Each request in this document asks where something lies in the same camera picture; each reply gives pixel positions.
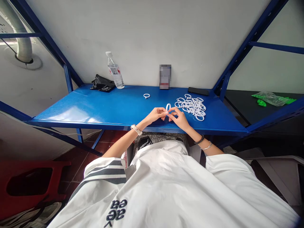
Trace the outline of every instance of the blue shelf surface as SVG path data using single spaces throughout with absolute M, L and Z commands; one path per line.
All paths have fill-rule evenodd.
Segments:
M 139 123 L 153 108 L 166 108 L 168 103 L 174 107 L 176 99 L 188 93 L 188 88 L 160 90 L 158 86 L 135 85 L 114 88 L 107 93 L 90 90 L 91 86 L 82 85 L 28 123 L 43 127 L 130 130 L 132 124 Z M 148 99 L 143 97 L 145 93 L 150 94 Z M 208 97 L 191 96 L 201 97 L 206 106 L 204 121 L 185 112 L 189 124 L 199 133 L 232 136 L 248 133 L 212 90 Z M 168 117 L 165 121 L 155 121 L 145 131 L 184 133 L 174 122 L 169 122 Z

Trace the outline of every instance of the pile of white rings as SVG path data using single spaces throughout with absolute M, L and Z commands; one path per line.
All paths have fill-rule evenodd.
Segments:
M 206 107 L 203 105 L 202 98 L 193 98 L 189 94 L 185 94 L 185 98 L 177 98 L 175 107 L 182 108 L 183 111 L 192 113 L 197 120 L 203 121 L 205 119 Z

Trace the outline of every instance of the red plastic stool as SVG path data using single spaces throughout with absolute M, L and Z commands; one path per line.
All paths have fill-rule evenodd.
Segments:
M 6 161 L 0 162 L 0 220 L 35 207 L 38 203 L 55 200 L 61 202 L 66 198 L 58 194 L 58 186 L 64 166 L 69 161 Z M 50 181 L 45 193 L 41 195 L 12 196 L 7 192 L 9 181 L 20 174 L 37 168 L 52 168 Z

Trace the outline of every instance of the bottle label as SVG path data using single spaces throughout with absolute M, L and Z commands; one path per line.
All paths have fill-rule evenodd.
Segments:
M 120 74 L 120 69 L 118 67 L 109 67 L 109 71 L 111 75 L 119 75 Z

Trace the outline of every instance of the white watch strap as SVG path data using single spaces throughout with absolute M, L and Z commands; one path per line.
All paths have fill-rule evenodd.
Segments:
M 133 124 L 131 126 L 131 129 L 133 129 L 134 131 L 136 131 L 139 136 L 142 135 L 142 131 L 140 131 L 135 124 Z

